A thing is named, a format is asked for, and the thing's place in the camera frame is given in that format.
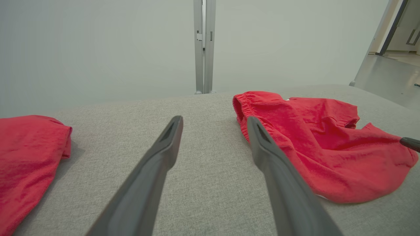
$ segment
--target gray floor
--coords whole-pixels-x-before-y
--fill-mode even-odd
[[[420,111],[420,67],[368,55],[356,77],[361,88],[412,110]]]

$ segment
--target gray table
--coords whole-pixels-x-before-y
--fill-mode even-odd
[[[279,89],[283,98],[326,97],[357,105],[368,122],[420,139],[419,113],[360,89],[323,85]],[[174,115],[184,117],[154,235],[275,235],[263,174],[254,165],[232,107],[233,94],[86,106],[49,114],[73,127],[72,154],[15,235],[84,235]],[[347,236],[418,235],[417,164],[394,193],[364,204],[322,204]]]

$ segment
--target red fabric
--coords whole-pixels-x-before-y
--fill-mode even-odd
[[[39,115],[0,119],[0,235],[12,235],[70,157],[71,130]]]
[[[323,98],[246,92],[233,99],[242,133],[257,117],[311,189],[339,203],[387,195],[404,181],[417,153],[371,123],[355,129],[357,107]]]

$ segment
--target doorway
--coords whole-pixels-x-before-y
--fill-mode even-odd
[[[420,66],[420,0],[393,0],[391,7],[395,10],[390,9],[388,15],[394,15],[394,20],[375,54]]]

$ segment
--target metal bracket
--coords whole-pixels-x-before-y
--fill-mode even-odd
[[[203,41],[203,34],[199,34],[198,30],[197,30],[197,40],[198,41]]]

